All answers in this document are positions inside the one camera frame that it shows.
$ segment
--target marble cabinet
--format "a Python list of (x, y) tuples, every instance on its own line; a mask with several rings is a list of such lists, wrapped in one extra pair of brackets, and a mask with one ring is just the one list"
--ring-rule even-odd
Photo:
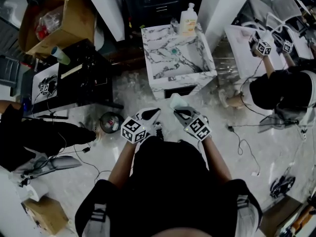
[(172, 93), (194, 95), (217, 76), (200, 24), (195, 33), (173, 36), (170, 25), (142, 29), (148, 80), (156, 99)]

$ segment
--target soap dispenser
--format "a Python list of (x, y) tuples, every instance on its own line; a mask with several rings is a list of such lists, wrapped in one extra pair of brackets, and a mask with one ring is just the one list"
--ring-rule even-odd
[(194, 28), (197, 23), (198, 15), (193, 10), (194, 3), (189, 3), (188, 10), (181, 12), (179, 35), (194, 36)]

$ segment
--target black table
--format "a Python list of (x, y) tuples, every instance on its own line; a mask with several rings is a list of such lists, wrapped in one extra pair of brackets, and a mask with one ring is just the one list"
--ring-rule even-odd
[[(68, 55), (71, 62), (69, 65), (59, 64), (57, 96), (35, 104), (28, 109), (25, 113), (26, 116), (94, 103), (113, 108), (124, 108), (123, 105), (113, 102), (111, 64), (95, 51), (92, 43), (87, 39), (82, 40), (63, 51)], [(46, 62), (52, 65), (56, 63), (56, 58), (51, 56)], [(62, 74), (81, 64), (82, 68), (80, 70), (61, 79)], [(48, 116), (39, 116), (39, 118), (51, 117), (52, 113)]]

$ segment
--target white pillar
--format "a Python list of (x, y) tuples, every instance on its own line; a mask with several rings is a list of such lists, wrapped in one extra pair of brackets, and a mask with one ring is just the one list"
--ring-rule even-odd
[(230, 25), (247, 0), (202, 0), (198, 21), (213, 51), (222, 38), (224, 27)]
[(116, 41), (124, 40), (123, 0), (91, 0)]

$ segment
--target cardboard box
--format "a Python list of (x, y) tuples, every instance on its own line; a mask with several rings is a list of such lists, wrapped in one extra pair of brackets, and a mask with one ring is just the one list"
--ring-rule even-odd
[[(35, 34), (38, 14), (62, 5), (64, 11), (60, 28), (39, 41)], [(45, 0), (39, 7), (28, 6), (19, 33), (20, 48), (27, 54), (44, 59), (56, 45), (63, 49), (84, 39), (93, 43), (94, 20), (95, 15), (89, 0)]]
[(302, 203), (285, 195), (281, 201), (263, 213), (260, 230), (266, 237), (279, 236), (280, 230), (301, 207)]
[(28, 199), (23, 205), (34, 221), (51, 235), (57, 234), (68, 223), (60, 203), (50, 197), (43, 196), (39, 202)]

